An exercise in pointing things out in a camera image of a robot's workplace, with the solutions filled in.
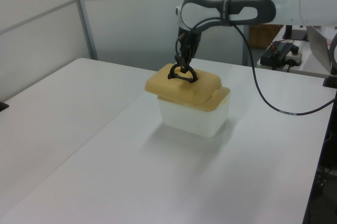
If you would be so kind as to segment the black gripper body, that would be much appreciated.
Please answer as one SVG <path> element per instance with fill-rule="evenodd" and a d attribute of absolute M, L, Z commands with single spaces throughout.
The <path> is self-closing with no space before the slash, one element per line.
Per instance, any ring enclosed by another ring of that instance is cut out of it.
<path fill-rule="evenodd" d="M 201 33 L 190 32 L 179 27 L 178 39 L 180 43 L 180 51 L 186 46 L 190 46 L 196 51 L 201 40 Z"/>

